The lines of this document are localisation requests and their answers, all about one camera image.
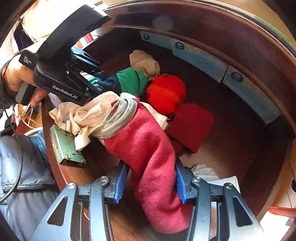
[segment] pink cloth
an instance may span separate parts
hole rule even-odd
[[[133,170],[135,198],[157,231],[171,234],[188,228],[192,206],[182,204],[177,195],[171,141],[141,103],[131,122],[105,139],[105,146]]]

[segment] green metal lock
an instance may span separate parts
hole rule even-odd
[[[52,146],[57,162],[62,161],[75,161],[79,163],[86,163],[81,151],[75,150],[74,135],[58,127],[52,125],[50,128],[50,136],[52,140]]]

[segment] metal screw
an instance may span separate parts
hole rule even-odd
[[[103,183],[107,182],[108,180],[109,180],[109,177],[107,177],[107,176],[101,176],[100,177],[100,181],[103,182]]]
[[[227,189],[232,189],[233,186],[232,186],[231,183],[226,183],[226,184],[225,184],[225,187],[226,187]]]
[[[68,184],[68,188],[69,188],[69,189],[73,189],[75,186],[76,186],[75,183],[69,183],[69,184]]]
[[[194,177],[192,178],[192,180],[195,182],[195,183],[199,183],[202,179],[200,177]]]

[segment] blue box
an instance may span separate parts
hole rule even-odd
[[[210,53],[185,42],[172,39],[173,54],[192,64],[221,83],[228,65]]]
[[[172,43],[171,43],[172,39],[170,37],[154,34],[150,32],[145,32],[145,31],[140,31],[140,34],[141,34],[141,38],[144,41],[172,50]]]
[[[281,114],[262,90],[234,67],[228,67],[223,84],[241,97],[265,124],[274,121]]]

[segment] red yarn ball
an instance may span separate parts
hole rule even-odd
[[[147,88],[147,100],[156,111],[167,117],[175,115],[186,98],[184,82],[177,76],[163,74],[156,77]]]

